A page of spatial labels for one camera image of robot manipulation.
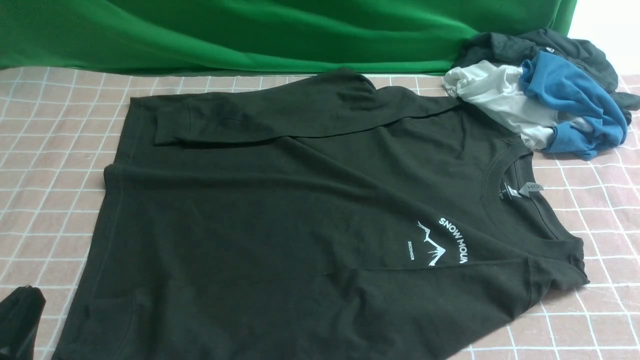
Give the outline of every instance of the grid pattern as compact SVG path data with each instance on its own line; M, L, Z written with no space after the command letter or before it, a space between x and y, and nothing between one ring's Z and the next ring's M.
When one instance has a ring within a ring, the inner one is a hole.
M138 78L70 69L0 71L0 299L42 289L36 359L49 359L89 249L129 98L271 88L303 77ZM371 76L445 95L439 78ZM640 76L622 91L640 94ZM585 242L591 284L551 293L455 360L640 359L640 119L625 145L585 162L536 154L536 179Z

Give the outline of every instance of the green backdrop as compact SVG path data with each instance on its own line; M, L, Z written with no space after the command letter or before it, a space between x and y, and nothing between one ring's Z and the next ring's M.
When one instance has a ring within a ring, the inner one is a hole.
M0 1L0 68L446 71L478 32L568 31L577 0Z

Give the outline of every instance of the black sweatshirt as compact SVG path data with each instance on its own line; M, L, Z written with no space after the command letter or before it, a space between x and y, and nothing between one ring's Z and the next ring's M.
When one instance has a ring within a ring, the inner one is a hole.
M582 241L531 153L471 105L338 70L132 99L54 359L446 359Z

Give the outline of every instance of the white printed logo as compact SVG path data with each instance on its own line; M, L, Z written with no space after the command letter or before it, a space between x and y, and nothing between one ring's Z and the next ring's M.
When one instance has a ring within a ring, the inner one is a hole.
M458 228L454 224L452 224L450 221L448 221L445 218L440 218L440 225L444 226L447 230L449 230L449 232L456 239L456 242L458 243L458 250L460 252L460 263L461 264L466 263L468 261L467 244L465 243L465 239L460 233L460 230L458 230Z
M429 239L429 234L431 230L418 221L418 226L424 230L424 242L432 244L436 249L434 251L429 251L430 254L433 254L433 259L429 263L429 266L435 266L438 260L447 252L443 247L436 244L433 240Z

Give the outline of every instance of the seam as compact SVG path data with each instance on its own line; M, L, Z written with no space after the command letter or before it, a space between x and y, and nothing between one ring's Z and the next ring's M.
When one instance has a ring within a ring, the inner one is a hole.
M129 337L129 333L131 332L131 329L133 329L133 322L134 322L134 319L136 318L134 316L136 313L136 307L135 307L136 292L135 291L131 293L130 298L131 300L129 305L129 324L127 324L127 330L125 330L124 336L122 336L122 340L120 341L120 344L118 345L116 350L113 352L113 355L109 357L110 359L116 359L116 356L120 355L122 349L127 344L127 338Z
M529 306L527 310L533 306L533 279L531 275L531 257L527 256L527 276L529 278Z

